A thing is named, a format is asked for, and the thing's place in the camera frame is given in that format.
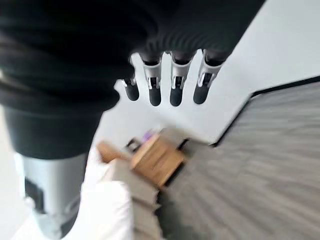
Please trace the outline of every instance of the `white cloth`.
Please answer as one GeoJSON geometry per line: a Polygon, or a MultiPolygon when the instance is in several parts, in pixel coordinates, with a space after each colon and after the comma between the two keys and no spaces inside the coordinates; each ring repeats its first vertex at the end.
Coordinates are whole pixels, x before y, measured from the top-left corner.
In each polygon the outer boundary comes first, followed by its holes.
{"type": "MultiPolygon", "coordinates": [[[[130,192],[120,181],[99,182],[81,193],[77,220],[63,240],[133,240],[130,192]]],[[[11,240],[46,240],[29,217],[11,240]]]]}

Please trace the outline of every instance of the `white wall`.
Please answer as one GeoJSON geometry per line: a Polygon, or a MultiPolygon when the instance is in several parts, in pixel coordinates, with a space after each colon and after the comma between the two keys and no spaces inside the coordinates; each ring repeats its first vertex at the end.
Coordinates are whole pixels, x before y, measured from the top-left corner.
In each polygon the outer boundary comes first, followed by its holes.
{"type": "MultiPolygon", "coordinates": [[[[198,52],[192,61],[178,107],[169,102],[170,57],[164,54],[161,80],[164,97],[157,111],[204,141],[215,142],[250,93],[320,75],[319,22],[318,0],[267,0],[214,80],[202,105],[193,103],[201,54],[198,52]]],[[[137,55],[133,63],[145,104],[153,108],[146,96],[148,88],[137,55]]]]}

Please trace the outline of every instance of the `black fabric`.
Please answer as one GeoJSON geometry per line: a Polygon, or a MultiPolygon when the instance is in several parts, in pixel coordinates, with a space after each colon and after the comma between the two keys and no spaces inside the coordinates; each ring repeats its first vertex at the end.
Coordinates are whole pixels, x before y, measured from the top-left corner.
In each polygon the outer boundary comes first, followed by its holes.
{"type": "MultiPolygon", "coordinates": [[[[50,158],[87,149],[119,100],[116,80],[134,73],[130,54],[228,56],[263,2],[0,0],[0,103],[15,150],[50,158]]],[[[160,90],[150,100],[160,104],[160,90]]]]}
{"type": "Polygon", "coordinates": [[[88,153],[102,115],[46,117],[11,108],[4,111],[15,151],[48,160],[88,153]]]}

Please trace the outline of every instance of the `floor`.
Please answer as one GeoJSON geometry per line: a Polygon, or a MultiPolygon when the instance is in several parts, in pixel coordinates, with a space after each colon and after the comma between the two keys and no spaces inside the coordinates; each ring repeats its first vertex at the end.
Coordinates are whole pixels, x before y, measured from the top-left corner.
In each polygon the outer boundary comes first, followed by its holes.
{"type": "Polygon", "coordinates": [[[320,239],[320,83],[257,96],[159,196],[168,240],[320,239]]]}

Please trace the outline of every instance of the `black robotic finger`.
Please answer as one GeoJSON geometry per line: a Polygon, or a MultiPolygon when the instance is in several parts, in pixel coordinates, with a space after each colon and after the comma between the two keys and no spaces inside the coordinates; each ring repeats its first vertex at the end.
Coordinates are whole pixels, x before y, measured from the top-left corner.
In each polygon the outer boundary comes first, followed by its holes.
{"type": "Polygon", "coordinates": [[[172,106],[177,107],[182,102],[182,89],[176,88],[172,89],[170,92],[170,103],[172,106]]]}
{"type": "Polygon", "coordinates": [[[161,90],[160,88],[149,89],[149,99],[153,106],[158,106],[161,103],[161,90]]]}
{"type": "Polygon", "coordinates": [[[209,88],[207,86],[195,86],[193,101],[195,104],[203,104],[208,96],[209,88]]]}
{"type": "Polygon", "coordinates": [[[163,52],[159,53],[140,53],[143,61],[145,80],[148,83],[149,99],[153,106],[161,103],[161,60],[163,52]]]}
{"type": "Polygon", "coordinates": [[[139,90],[138,90],[138,85],[135,84],[135,85],[127,85],[125,87],[125,92],[126,92],[126,95],[128,96],[128,98],[131,100],[131,101],[137,101],[138,98],[139,98],[139,90]]]}
{"type": "Polygon", "coordinates": [[[179,106],[182,102],[184,85],[187,80],[190,65],[195,54],[196,51],[171,52],[170,103],[174,107],[179,106]]]}
{"type": "Polygon", "coordinates": [[[196,104],[203,104],[206,101],[210,86],[217,77],[223,62],[227,58],[227,56],[222,57],[214,54],[208,54],[211,52],[207,50],[203,50],[202,52],[203,58],[193,94],[193,101],[196,104]]]}

